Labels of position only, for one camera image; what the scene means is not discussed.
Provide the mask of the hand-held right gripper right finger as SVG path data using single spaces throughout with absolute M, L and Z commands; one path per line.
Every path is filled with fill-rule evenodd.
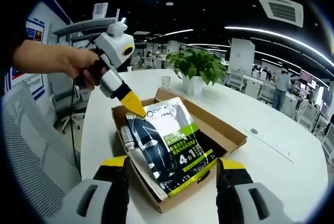
M 242 163 L 217 159 L 216 206 L 219 223 L 292 223 L 283 202 L 253 182 Z

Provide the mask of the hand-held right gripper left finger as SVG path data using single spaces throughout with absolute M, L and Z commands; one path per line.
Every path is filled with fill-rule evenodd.
M 106 159 L 93 179 L 82 180 L 45 223 L 125 223 L 129 204 L 128 156 Z

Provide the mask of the person's left hand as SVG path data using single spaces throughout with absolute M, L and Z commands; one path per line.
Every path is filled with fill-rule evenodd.
M 64 59 L 64 71 L 71 78 L 76 78 L 79 74 L 83 74 L 85 85 L 89 90 L 93 90 L 100 82 L 88 68 L 93 66 L 98 59 L 98 55 L 91 50 L 69 47 L 66 50 Z

